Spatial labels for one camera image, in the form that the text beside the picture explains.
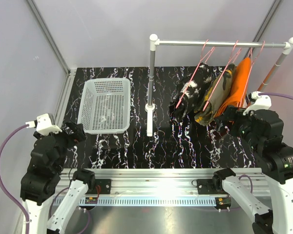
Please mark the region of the camouflage yellow trousers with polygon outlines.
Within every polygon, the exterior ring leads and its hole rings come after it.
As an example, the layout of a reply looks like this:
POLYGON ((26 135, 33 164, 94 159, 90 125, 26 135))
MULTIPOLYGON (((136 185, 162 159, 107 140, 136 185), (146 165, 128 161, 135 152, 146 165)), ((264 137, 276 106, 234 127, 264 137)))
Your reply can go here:
POLYGON ((205 91, 203 98, 194 108, 194 119, 197 123, 207 126, 216 117, 221 105, 229 96, 235 70, 234 63, 229 64, 223 75, 219 75, 205 91))

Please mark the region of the black white patterned trousers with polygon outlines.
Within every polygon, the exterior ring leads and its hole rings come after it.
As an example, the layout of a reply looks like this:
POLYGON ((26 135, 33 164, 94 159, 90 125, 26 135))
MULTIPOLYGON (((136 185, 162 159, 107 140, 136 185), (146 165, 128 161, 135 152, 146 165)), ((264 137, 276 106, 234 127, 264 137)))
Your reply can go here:
POLYGON ((191 76, 188 76, 177 82, 176 91, 170 101, 170 106, 174 107, 173 116, 178 122, 192 112, 203 98, 212 82, 211 69, 203 62, 199 65, 192 81, 190 78, 191 76))

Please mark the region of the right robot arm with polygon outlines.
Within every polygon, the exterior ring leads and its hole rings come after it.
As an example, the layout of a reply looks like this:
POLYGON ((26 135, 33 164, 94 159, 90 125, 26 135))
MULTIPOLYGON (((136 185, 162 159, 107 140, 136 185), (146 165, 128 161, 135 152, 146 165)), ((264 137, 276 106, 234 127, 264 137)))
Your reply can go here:
POLYGON ((261 205, 230 168, 216 171, 212 188, 231 196, 252 222, 256 234, 293 234, 293 147, 283 142, 284 123, 272 110, 228 106, 220 116, 232 122, 231 134, 253 150, 255 164, 268 183, 272 207, 261 205))

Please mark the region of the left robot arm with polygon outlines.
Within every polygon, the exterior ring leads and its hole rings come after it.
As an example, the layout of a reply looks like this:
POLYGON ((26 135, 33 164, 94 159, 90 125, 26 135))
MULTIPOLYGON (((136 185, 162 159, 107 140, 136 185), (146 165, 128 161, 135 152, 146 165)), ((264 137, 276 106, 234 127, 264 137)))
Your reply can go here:
POLYGON ((82 124, 67 122, 66 126, 69 133, 58 126, 49 131, 37 129, 34 133, 37 140, 27 172, 21 179, 21 199, 27 211, 25 234, 63 234, 81 198, 96 188, 94 172, 78 169, 59 207, 49 215, 66 153, 86 139, 82 124))

